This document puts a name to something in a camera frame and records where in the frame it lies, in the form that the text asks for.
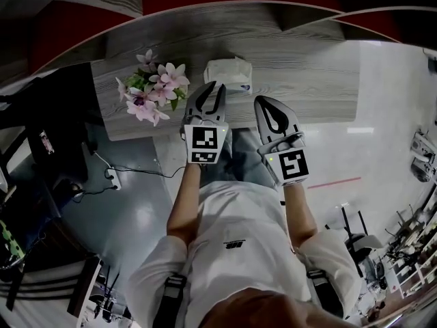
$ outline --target white t-shirt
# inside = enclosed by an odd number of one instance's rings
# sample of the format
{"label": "white t-shirt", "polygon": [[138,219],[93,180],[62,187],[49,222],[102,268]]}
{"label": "white t-shirt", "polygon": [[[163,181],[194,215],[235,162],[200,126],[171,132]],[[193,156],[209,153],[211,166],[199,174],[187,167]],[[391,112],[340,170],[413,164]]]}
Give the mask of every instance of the white t-shirt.
{"label": "white t-shirt", "polygon": [[[128,307],[142,328],[152,327],[165,280],[181,272],[187,258],[186,328],[198,328],[216,303],[246,288],[311,299],[276,191],[249,182],[213,182],[201,189],[199,212],[198,238],[188,251],[181,239],[165,236],[129,279]],[[346,316],[358,299],[361,279],[339,233],[320,232],[299,253],[330,275]]]}

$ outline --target black strap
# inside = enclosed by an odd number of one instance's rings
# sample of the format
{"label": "black strap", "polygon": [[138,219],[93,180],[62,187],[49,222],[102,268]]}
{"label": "black strap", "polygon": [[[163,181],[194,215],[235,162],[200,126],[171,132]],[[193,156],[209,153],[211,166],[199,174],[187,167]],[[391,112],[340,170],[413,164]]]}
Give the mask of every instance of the black strap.
{"label": "black strap", "polygon": [[167,278],[163,298],[153,321],[153,328],[175,327],[176,318],[184,297],[185,285],[186,277],[183,275],[172,275]]}
{"label": "black strap", "polygon": [[322,308],[334,316],[343,318],[343,305],[326,272],[314,269],[307,272],[307,277],[313,282],[315,292]]}

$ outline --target person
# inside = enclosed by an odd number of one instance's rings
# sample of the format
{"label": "person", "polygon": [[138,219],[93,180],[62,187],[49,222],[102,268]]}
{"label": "person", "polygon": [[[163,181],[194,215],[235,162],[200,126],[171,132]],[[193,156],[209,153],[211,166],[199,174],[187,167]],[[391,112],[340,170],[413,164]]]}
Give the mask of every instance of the person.
{"label": "person", "polygon": [[186,328],[354,327],[311,302],[304,265],[326,271],[346,317],[361,289],[346,246],[338,231],[318,232],[301,183],[283,188],[283,211],[260,145],[249,129],[229,131],[216,165],[186,165],[167,235],[128,281],[142,328],[166,279],[184,271],[177,325]]}

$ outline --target power strip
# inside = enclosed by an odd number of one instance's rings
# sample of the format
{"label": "power strip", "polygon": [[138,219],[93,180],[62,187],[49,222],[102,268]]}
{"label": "power strip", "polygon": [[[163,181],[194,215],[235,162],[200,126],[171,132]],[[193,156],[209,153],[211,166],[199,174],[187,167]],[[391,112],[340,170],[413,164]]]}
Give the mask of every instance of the power strip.
{"label": "power strip", "polygon": [[108,168],[108,179],[111,180],[112,185],[116,187],[116,190],[122,189],[122,184],[117,176],[117,172],[113,168]]}

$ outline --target equipment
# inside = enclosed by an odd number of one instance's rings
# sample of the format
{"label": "equipment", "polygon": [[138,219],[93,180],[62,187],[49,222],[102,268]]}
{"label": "equipment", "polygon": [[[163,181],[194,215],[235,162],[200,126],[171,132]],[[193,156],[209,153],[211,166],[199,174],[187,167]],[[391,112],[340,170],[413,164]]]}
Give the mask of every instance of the equipment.
{"label": "equipment", "polygon": [[218,89],[214,108],[203,111],[216,82],[202,85],[188,98],[180,134],[185,141],[188,162],[217,163],[229,126],[225,123],[226,87]]}
{"label": "equipment", "polygon": [[258,150],[277,186],[302,182],[308,175],[304,133],[292,109],[265,96],[255,99],[255,115],[263,146]]}
{"label": "equipment", "polygon": [[436,175],[436,153],[437,147],[428,139],[428,137],[418,130],[411,143],[411,153],[414,160],[411,163],[411,172],[420,182],[434,181]]}

